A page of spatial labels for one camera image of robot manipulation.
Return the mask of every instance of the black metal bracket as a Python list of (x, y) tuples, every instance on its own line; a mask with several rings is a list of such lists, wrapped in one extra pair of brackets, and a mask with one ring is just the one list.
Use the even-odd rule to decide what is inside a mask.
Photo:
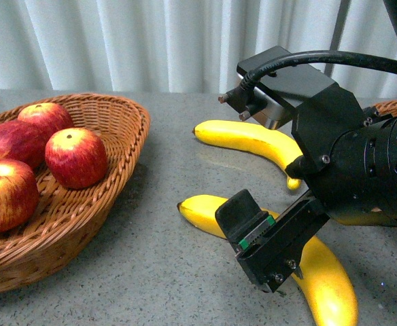
[(246, 189), (229, 198), (215, 218), (250, 281), (272, 292), (296, 271), (304, 245), (329, 220), (310, 191), (276, 222)]

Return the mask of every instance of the basket rim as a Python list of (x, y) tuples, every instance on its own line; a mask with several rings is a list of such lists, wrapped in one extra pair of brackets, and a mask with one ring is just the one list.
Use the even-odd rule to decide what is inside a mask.
[[(141, 150), (139, 144), (143, 144), (148, 135), (148, 130), (150, 128), (150, 115), (147, 110), (142, 107), (139, 103), (131, 100), (129, 98), (123, 96), (115, 96), (111, 94), (98, 94), (98, 93), (71, 93), (64, 94), (59, 96), (52, 96), (48, 98), (43, 98), (37, 101), (33, 101), (31, 103), (25, 103), (23, 105), (19, 105), (10, 109), (8, 111), (4, 111), (0, 113), (0, 117), (12, 117), (17, 115), (23, 108), (44, 102), (61, 102), (61, 101), (72, 101), (72, 100), (90, 100), (90, 101), (103, 101), (103, 102), (117, 102), (117, 103), (130, 103), (132, 104), (139, 112), (141, 125), (139, 127), (138, 132), (135, 134), (135, 137), (129, 146), (126, 148), (127, 152), (123, 152), (122, 156), (125, 158), (130, 157), (137, 150)], [(101, 206), (96, 206), (95, 204), (100, 202), (101, 199), (104, 199), (104, 194), (109, 193), (109, 189), (116, 185), (115, 181), (116, 177), (122, 175), (124, 171), (127, 170), (126, 165), (129, 163), (129, 160), (120, 160), (113, 168), (110, 174), (107, 176), (106, 180), (99, 184), (99, 190), (94, 193), (92, 198), (88, 198), (83, 205), (81, 205), (80, 209), (76, 213), (67, 213), (64, 214), (60, 220), (56, 221), (54, 224), (50, 225), (48, 229), (38, 229), (34, 230), (30, 234), (26, 234), (22, 237), (19, 237), (15, 240), (5, 242), (4, 244), (0, 244), (0, 262), (2, 259), (7, 258), (9, 260), (10, 257), (18, 256), (19, 252), (25, 250), (29, 246), (36, 246), (40, 248), (41, 245), (50, 245), (51, 242), (56, 242), (61, 237), (57, 237), (58, 234), (64, 233), (72, 233), (82, 227), (84, 227), (96, 214), (100, 213), (102, 210), (108, 208), (112, 205), (117, 198), (118, 194), (122, 191), (124, 185), (127, 182), (126, 178), (123, 182), (123, 185), (117, 187), (114, 193), (110, 194), (112, 200), (106, 200)], [(10, 249), (16, 248), (19, 246), (19, 250), (10, 251)]]

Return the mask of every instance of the black cable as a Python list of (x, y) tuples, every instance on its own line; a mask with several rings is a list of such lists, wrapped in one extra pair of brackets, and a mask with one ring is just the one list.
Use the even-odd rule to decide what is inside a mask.
[(385, 71), (397, 75), (397, 60), (382, 58), (380, 56), (371, 56), (369, 54), (334, 50), (306, 51), (280, 56), (279, 58), (272, 59), (258, 68), (249, 71), (245, 74), (239, 87), (244, 90), (252, 90), (262, 77), (271, 72), (289, 66), (311, 63), (348, 65)]

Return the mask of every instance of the cable connector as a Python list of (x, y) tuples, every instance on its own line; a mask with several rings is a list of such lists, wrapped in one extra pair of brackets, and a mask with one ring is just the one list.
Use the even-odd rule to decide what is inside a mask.
[(238, 86), (218, 97), (220, 103), (227, 103), (239, 113), (239, 119), (247, 120), (267, 106), (265, 98), (259, 97), (253, 90), (244, 90)]

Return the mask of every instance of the robotic arm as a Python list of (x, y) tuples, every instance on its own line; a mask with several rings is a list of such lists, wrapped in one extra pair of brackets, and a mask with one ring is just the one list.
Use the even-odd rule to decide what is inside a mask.
[[(397, 1), (385, 0), (397, 34)], [(309, 190), (279, 217), (261, 211), (245, 189), (215, 217), (253, 284), (276, 291), (298, 265), (306, 242), (330, 219), (397, 227), (397, 117), (362, 109), (354, 95), (305, 65), (331, 62), (397, 74), (397, 61), (349, 52), (291, 54), (274, 47), (238, 64), (243, 80), (222, 95), (241, 120), (277, 129), (292, 121), (303, 155), (289, 176)]]

